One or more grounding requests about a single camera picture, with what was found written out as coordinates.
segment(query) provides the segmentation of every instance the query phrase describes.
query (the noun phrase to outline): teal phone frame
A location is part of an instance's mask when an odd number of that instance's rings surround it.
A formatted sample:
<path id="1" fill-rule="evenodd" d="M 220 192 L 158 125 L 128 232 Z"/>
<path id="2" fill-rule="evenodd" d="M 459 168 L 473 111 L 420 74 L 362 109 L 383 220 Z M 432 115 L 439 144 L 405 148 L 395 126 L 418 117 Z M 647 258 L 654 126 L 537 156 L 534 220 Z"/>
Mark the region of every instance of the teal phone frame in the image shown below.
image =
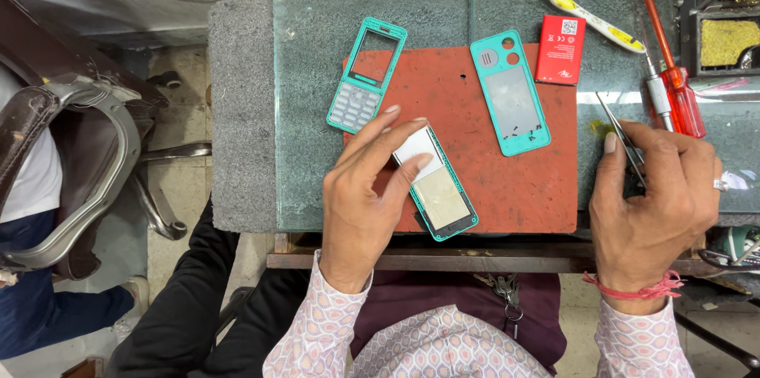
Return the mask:
<path id="1" fill-rule="evenodd" d="M 507 38 L 511 38 L 515 44 L 511 49 L 505 49 L 502 46 L 502 41 Z M 478 57 L 483 50 L 490 49 L 496 52 L 499 56 L 496 64 L 491 68 L 485 68 L 478 62 Z M 511 53 L 516 53 L 519 57 L 516 65 L 510 65 L 507 62 L 507 56 Z M 470 54 L 475 64 L 475 70 L 477 76 L 480 79 L 480 87 L 483 89 L 483 96 L 486 97 L 486 104 L 488 105 L 488 112 L 491 116 L 491 122 L 493 128 L 496 131 L 496 138 L 499 140 L 499 148 L 502 150 L 502 154 L 506 157 L 511 157 L 528 150 L 534 150 L 542 148 L 548 145 L 552 141 L 552 135 L 549 133 L 549 127 L 546 125 L 546 117 L 543 114 L 543 108 L 541 107 L 541 100 L 538 98 L 538 92 L 536 91 L 536 84 L 533 80 L 533 75 L 530 73 L 530 66 L 525 60 L 525 51 L 523 50 L 522 41 L 520 41 L 520 35 L 516 30 L 508 30 L 489 36 L 482 40 L 478 40 L 470 45 Z M 531 130 L 527 133 L 517 136 L 510 136 L 508 132 L 503 131 L 504 128 L 499 127 L 499 120 L 493 110 L 491 103 L 491 96 L 486 87 L 484 78 L 498 74 L 499 72 L 506 71 L 515 66 L 521 66 L 525 74 L 525 81 L 527 82 L 530 95 L 533 98 L 533 104 L 536 107 L 536 113 L 538 116 L 539 126 L 536 130 Z"/>
<path id="2" fill-rule="evenodd" d="M 430 224 L 430 219 L 428 219 L 427 212 L 425 212 L 425 206 L 423 206 L 422 201 L 420 201 L 420 197 L 417 195 L 414 185 L 412 185 L 412 187 L 409 190 L 409 193 L 412 195 L 414 204 L 417 205 L 417 210 L 420 211 L 420 216 L 422 216 L 423 221 L 425 222 L 425 226 L 427 227 L 428 231 L 430 232 L 430 235 L 432 235 L 432 238 L 435 241 L 443 241 L 445 239 L 450 239 L 451 237 L 476 226 L 478 223 L 478 217 L 477 217 L 477 213 L 475 212 L 475 208 L 473 208 L 473 205 L 470 202 L 470 198 L 467 197 L 467 193 L 464 192 L 464 188 L 462 188 L 462 184 L 461 182 L 459 182 L 459 178 L 457 177 L 457 174 L 454 172 L 454 169 L 451 167 L 451 163 L 448 161 L 448 158 L 446 157 L 446 153 L 443 152 L 443 148 L 441 148 L 441 144 L 438 142 L 438 138 L 435 137 L 435 132 L 432 130 L 432 127 L 430 127 L 430 125 L 427 126 L 427 129 L 430 132 L 430 138 L 432 139 L 432 143 L 433 145 L 435 145 L 435 149 L 438 151 L 438 155 L 441 157 L 441 161 L 446 166 L 446 169 L 448 170 L 448 174 L 449 176 L 451 176 L 451 179 L 454 180 L 454 185 L 457 187 L 457 191 L 459 191 L 459 194 L 462 196 L 464 203 L 467 205 L 467 209 L 470 210 L 470 214 L 468 216 L 465 216 L 464 218 L 461 218 L 460 220 L 456 220 L 455 222 L 452 222 L 451 224 L 447 225 L 446 228 L 435 229 Z"/>
<path id="3" fill-rule="evenodd" d="M 388 65 L 388 69 L 385 71 L 385 78 L 383 79 L 379 87 L 361 79 L 361 78 L 365 78 L 365 79 L 368 79 L 368 78 L 363 77 L 360 74 L 356 74 L 351 71 L 351 68 L 353 68 L 353 63 L 356 61 L 356 55 L 359 54 L 359 50 L 362 47 L 362 42 L 364 41 L 364 36 L 366 35 L 367 31 L 371 31 L 373 33 L 377 33 L 379 35 L 386 36 L 388 38 L 392 38 L 393 40 L 397 41 L 396 49 L 394 50 L 393 56 L 391 57 L 391 62 Z M 393 76 L 393 71 L 396 68 L 396 62 L 398 61 L 398 56 L 401 55 L 401 51 L 404 49 L 404 43 L 406 43 L 407 41 L 407 35 L 408 35 L 407 30 L 405 30 L 403 27 L 398 27 L 392 23 L 380 21 L 379 19 L 375 19 L 374 17 L 364 18 L 364 20 L 362 21 L 362 26 L 359 27 L 359 34 L 356 35 L 356 40 L 353 42 L 353 48 L 351 49 L 351 54 L 349 55 L 348 62 L 346 64 L 346 69 L 343 70 L 343 75 L 340 76 L 340 82 L 338 83 L 337 89 L 335 90 L 335 96 L 333 97 L 333 101 L 330 104 L 328 115 L 327 117 L 325 117 L 325 120 L 328 122 L 329 125 L 332 125 L 333 127 L 337 127 L 338 129 L 343 130 L 343 131 L 348 131 L 349 133 L 356 134 L 357 132 L 356 129 L 330 121 L 330 115 L 333 112 L 333 107 L 335 107 L 335 101 L 337 100 L 338 93 L 340 93 L 340 86 L 343 85 L 343 83 L 352 84 L 356 87 L 360 87 L 362 89 L 365 89 L 367 91 L 371 91 L 373 93 L 380 95 L 380 100 L 375 105 L 375 112 L 372 114 L 372 118 L 370 118 L 370 121 L 375 118 L 375 116 L 378 113 L 378 110 L 380 110 L 382 99 L 385 96 L 385 90 L 388 88 L 388 83 L 391 81 L 391 77 Z"/>

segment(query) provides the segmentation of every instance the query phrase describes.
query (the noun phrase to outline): red phone battery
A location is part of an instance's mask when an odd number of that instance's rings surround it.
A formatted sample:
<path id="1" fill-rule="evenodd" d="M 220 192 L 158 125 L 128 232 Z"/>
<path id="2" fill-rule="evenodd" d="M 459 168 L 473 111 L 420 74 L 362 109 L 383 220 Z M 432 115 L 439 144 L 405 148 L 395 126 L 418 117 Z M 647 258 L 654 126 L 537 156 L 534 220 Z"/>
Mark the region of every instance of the red phone battery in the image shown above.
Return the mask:
<path id="1" fill-rule="evenodd" d="M 536 82 L 578 84 L 586 20 L 578 17 L 543 17 L 538 48 Z"/>

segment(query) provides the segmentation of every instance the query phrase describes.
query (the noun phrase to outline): pink patterned shirt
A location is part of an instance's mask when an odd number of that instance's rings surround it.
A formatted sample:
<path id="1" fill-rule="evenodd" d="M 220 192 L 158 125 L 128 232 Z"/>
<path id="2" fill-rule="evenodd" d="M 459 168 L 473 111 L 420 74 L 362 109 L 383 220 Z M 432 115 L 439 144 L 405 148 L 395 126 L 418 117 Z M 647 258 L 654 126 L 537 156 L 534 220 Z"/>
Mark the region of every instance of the pink patterned shirt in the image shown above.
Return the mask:
<path id="1" fill-rule="evenodd" d="M 353 325 L 367 292 L 342 294 L 314 257 L 309 291 L 293 324 L 264 362 L 264 378 L 344 376 Z M 653 315 L 626 315 L 604 301 L 594 337 L 597 376 L 693 377 L 678 340 L 673 303 Z M 349 378 L 536 377 L 551 375 L 497 328 L 447 305 L 377 332 L 353 361 Z"/>

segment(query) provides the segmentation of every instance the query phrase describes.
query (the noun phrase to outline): screwdriver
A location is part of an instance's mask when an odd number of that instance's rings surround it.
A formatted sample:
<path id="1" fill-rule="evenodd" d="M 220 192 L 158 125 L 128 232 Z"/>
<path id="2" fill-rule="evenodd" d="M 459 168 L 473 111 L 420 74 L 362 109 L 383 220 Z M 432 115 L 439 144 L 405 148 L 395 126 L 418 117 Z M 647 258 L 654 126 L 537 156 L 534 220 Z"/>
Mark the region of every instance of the screwdriver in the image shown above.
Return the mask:
<path id="1" fill-rule="evenodd" d="M 667 89 L 665 88 L 665 82 L 657 73 L 654 63 L 652 63 L 649 52 L 645 54 L 647 57 L 647 87 L 649 87 L 649 95 L 652 97 L 652 106 L 654 112 L 660 116 L 663 121 L 665 130 L 673 130 L 673 120 L 670 119 L 670 101 L 667 98 Z"/>
<path id="2" fill-rule="evenodd" d="M 654 5 L 654 0 L 644 0 L 644 4 L 647 7 L 647 13 L 649 13 L 654 33 L 657 35 L 657 42 L 660 43 L 660 51 L 662 51 L 665 60 L 666 68 L 665 71 L 660 72 L 660 78 L 665 85 L 665 91 L 670 102 L 670 119 L 673 123 L 673 130 L 692 138 L 704 138 L 707 131 L 702 122 L 697 99 L 694 91 L 686 82 L 689 79 L 689 73 L 686 68 L 676 66 L 676 62 L 673 60 L 673 54 L 670 53 L 670 46 L 667 43 L 665 30 L 660 21 L 660 15 L 657 13 L 657 7 Z"/>

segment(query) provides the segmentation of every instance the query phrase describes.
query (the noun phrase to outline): red screwdriver handle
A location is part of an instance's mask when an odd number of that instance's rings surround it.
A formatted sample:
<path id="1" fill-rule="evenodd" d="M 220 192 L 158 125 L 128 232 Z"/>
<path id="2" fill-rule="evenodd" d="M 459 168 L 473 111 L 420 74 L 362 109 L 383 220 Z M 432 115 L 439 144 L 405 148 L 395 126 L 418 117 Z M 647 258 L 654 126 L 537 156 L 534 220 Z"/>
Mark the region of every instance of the red screwdriver handle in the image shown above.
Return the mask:
<path id="1" fill-rule="evenodd" d="M 707 131 L 697 106 L 697 98 L 686 82 L 689 79 L 686 68 L 676 66 L 666 69 L 660 73 L 660 77 L 665 82 L 672 109 L 670 118 L 673 120 L 673 130 L 692 138 L 704 138 Z"/>

